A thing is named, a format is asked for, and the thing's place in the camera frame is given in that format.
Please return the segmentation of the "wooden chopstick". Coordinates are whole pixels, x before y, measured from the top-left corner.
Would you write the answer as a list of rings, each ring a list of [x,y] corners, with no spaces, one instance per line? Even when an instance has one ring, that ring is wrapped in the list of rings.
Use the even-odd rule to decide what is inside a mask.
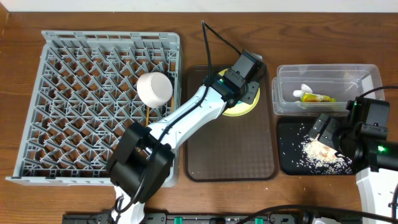
[[[172,98],[170,100],[170,112],[174,112],[174,96],[172,95]]]
[[[150,107],[146,106],[146,123],[145,126],[149,125]]]

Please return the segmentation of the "white bowl with food residue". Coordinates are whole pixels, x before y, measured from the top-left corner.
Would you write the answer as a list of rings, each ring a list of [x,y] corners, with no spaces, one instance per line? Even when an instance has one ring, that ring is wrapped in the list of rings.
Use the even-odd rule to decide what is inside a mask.
[[[173,86],[163,73],[145,73],[137,81],[137,94],[146,106],[158,108],[171,99]]]

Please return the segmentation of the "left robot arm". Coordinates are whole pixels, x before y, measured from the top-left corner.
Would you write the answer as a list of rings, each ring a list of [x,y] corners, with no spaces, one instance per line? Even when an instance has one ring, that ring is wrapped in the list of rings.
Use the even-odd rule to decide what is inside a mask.
[[[254,72],[232,68],[206,77],[204,84],[167,117],[143,126],[132,123],[119,140],[106,170],[116,192],[113,223],[140,223],[144,204],[163,186],[178,149],[193,133],[240,101],[251,104],[259,90]]]

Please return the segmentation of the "green yellow snack wrapper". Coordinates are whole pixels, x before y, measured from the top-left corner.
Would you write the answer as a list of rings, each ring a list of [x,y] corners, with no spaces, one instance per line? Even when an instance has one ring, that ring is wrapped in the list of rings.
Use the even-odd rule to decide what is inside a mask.
[[[330,103],[335,102],[335,98],[331,98],[330,96],[326,95],[318,95],[314,93],[304,93],[300,99],[302,103]]]

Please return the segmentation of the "white tissue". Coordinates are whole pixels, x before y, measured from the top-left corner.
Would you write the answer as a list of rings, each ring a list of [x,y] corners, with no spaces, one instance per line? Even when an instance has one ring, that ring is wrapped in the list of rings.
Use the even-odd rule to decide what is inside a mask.
[[[312,89],[306,84],[301,84],[301,89],[300,90],[294,90],[293,91],[294,97],[297,97],[297,98],[303,97],[303,95],[305,93],[313,93]]]

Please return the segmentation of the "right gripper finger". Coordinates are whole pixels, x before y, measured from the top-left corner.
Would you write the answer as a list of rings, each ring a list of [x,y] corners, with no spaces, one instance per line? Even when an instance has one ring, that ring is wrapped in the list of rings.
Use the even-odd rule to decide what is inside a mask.
[[[330,116],[327,114],[321,114],[315,121],[311,130],[308,133],[308,136],[312,139],[318,139],[326,129],[328,122],[330,120]]]
[[[323,134],[317,139],[318,142],[332,148],[337,149],[337,132],[341,128],[340,123],[328,123],[326,129],[324,130]]]

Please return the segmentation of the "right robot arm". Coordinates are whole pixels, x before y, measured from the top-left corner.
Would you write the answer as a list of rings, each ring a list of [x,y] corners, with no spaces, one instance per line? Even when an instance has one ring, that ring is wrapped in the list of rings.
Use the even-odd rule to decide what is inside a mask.
[[[341,122],[321,114],[308,135],[351,160],[362,211],[397,219],[397,143],[386,140],[385,118]]]

